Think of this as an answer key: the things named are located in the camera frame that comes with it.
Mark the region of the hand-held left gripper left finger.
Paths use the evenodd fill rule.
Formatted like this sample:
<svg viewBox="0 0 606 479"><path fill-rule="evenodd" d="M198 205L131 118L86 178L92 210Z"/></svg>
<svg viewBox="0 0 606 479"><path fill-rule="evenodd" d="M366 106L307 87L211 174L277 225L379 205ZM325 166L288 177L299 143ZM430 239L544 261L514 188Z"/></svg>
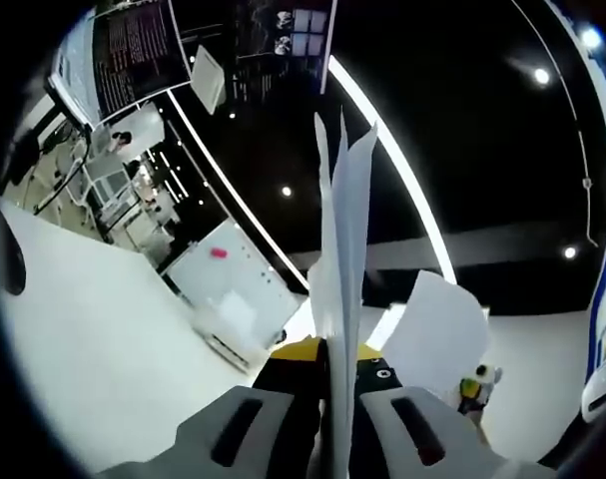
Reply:
<svg viewBox="0 0 606 479"><path fill-rule="evenodd" d="M327 352L308 336L277 349L250 387L236 386L182 423L182 478L305 478L327 398Z"/></svg>

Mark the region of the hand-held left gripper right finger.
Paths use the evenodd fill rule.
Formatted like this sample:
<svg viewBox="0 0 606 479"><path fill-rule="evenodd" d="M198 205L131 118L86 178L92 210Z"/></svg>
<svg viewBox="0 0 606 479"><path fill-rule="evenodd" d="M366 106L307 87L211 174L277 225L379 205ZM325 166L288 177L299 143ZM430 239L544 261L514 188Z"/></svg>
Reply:
<svg viewBox="0 0 606 479"><path fill-rule="evenodd" d="M404 387L381 353L357 349L351 427L353 478L485 478L475 426L432 393Z"/></svg>

